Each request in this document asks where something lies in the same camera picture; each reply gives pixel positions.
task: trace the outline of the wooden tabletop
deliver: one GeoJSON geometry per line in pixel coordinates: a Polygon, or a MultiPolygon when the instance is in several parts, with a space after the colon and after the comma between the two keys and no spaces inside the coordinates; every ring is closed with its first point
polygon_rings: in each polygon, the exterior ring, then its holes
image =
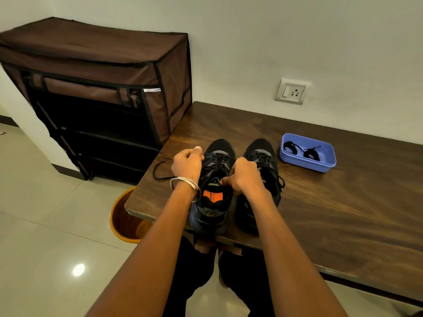
{"type": "MultiPolygon", "coordinates": [[[[278,160],[286,181],[278,210],[320,271],[423,301],[423,146],[253,112],[194,102],[126,203],[154,220],[171,194],[172,159],[182,149],[224,138],[236,156],[256,138],[278,153],[284,133],[330,143],[336,167],[319,173],[278,160]]],[[[261,249],[234,223],[218,238],[261,249]]]]}

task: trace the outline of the brown fabric cover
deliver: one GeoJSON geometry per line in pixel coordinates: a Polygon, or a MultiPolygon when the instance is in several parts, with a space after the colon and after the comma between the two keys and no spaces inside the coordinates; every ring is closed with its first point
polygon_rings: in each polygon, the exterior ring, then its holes
{"type": "Polygon", "coordinates": [[[28,101],[23,78],[29,74],[39,90],[132,102],[139,108],[144,104],[159,146],[191,104],[190,92],[182,98],[190,88],[187,57],[184,33],[129,31],[59,18],[0,33],[0,62],[28,101]],[[143,93],[156,87],[160,91],[143,93]],[[137,97],[141,93],[146,100],[137,97]]]}
{"type": "MultiPolygon", "coordinates": [[[[56,93],[59,95],[69,95],[73,97],[79,97],[90,100],[103,101],[108,103],[119,104],[118,95],[116,90],[101,88],[95,86],[86,86],[80,85],[77,83],[45,78],[46,87],[48,92],[56,93]]],[[[137,99],[136,95],[131,94],[131,100],[136,106],[135,100],[137,99]]]]}
{"type": "Polygon", "coordinates": [[[60,53],[66,58],[142,63],[159,60],[185,37],[183,33],[131,31],[48,18],[3,32],[0,44],[23,52],[60,53]]]}

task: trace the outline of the tiled floor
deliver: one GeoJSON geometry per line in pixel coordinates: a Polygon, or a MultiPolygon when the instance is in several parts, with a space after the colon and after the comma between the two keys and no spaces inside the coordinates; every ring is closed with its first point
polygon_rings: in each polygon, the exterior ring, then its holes
{"type": "MultiPolygon", "coordinates": [[[[135,245],[109,228],[113,202],[130,186],[57,173],[19,128],[0,124],[0,315],[84,316],[135,245]],[[80,276],[73,269],[85,265],[80,276]]],[[[329,283],[350,316],[416,310],[329,283]]],[[[218,269],[187,302],[187,316],[247,316],[218,269]]]]}

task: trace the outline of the wall switch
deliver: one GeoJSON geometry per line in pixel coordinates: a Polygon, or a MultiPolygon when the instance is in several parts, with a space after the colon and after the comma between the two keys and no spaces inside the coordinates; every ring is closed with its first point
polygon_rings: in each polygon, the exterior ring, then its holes
{"type": "Polygon", "coordinates": [[[303,104],[310,87],[311,82],[282,79],[275,100],[303,104]]]}

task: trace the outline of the bangle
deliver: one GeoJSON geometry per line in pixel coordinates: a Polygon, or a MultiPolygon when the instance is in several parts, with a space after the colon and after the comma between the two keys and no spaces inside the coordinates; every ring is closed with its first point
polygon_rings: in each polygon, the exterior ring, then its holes
{"type": "Polygon", "coordinates": [[[172,178],[171,179],[172,191],[175,190],[175,187],[173,186],[173,181],[175,181],[175,180],[185,181],[187,184],[189,184],[195,190],[196,197],[192,202],[197,202],[198,200],[200,200],[200,198],[201,198],[200,187],[194,181],[192,181],[191,179],[188,179],[188,178],[184,178],[184,177],[172,178]]]}

